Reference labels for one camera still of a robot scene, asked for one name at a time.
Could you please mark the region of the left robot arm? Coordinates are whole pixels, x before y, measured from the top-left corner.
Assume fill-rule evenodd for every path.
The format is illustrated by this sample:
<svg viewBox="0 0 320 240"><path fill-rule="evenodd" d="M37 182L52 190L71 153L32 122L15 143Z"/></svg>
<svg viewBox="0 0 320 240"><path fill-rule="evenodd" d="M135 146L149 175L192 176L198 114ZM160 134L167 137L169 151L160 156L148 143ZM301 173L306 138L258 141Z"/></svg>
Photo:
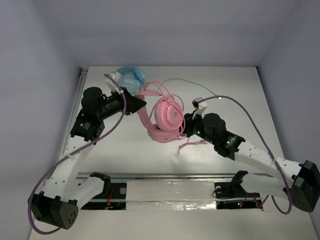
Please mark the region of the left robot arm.
<svg viewBox="0 0 320 240"><path fill-rule="evenodd" d="M84 90L81 110L70 131L65 154L36 183L27 201L31 227L41 235L35 220L70 229L79 210L96 196L108 197L112 192L109 175L93 172L81 185L76 184L82 164L97 142L111 134L124 116L136 113L146 102L132 96L125 88L116 87L106 96L99 87Z"/></svg>

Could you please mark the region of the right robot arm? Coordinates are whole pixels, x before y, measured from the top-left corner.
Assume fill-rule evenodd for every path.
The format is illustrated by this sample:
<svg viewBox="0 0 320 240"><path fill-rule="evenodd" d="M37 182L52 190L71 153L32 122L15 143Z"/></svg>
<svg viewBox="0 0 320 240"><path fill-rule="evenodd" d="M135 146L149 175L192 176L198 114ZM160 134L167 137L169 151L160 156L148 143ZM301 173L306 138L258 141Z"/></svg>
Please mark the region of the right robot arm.
<svg viewBox="0 0 320 240"><path fill-rule="evenodd" d="M187 136L196 135L212 144L220 156L250 165L265 174L239 170L230 182L215 184L214 197L228 200L263 194L289 200L301 211L314 211L320 198L320 171L315 163L271 157L268 152L228 131L225 121L218 114L201 116L187 113L184 119L184 133Z"/></svg>

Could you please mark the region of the pink headphones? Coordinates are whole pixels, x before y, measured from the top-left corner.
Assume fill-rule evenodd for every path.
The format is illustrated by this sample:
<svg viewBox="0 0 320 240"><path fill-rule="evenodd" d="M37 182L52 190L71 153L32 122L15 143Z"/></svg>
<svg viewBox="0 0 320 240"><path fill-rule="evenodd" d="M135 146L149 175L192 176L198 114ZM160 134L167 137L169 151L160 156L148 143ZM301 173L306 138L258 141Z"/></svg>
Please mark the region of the pink headphones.
<svg viewBox="0 0 320 240"><path fill-rule="evenodd" d="M167 87L157 81L144 83L135 97L144 100L146 96L160 97L151 112L144 106L137 111L139 119L149 137L159 143L169 143L186 137L184 103L182 99L170 93Z"/></svg>

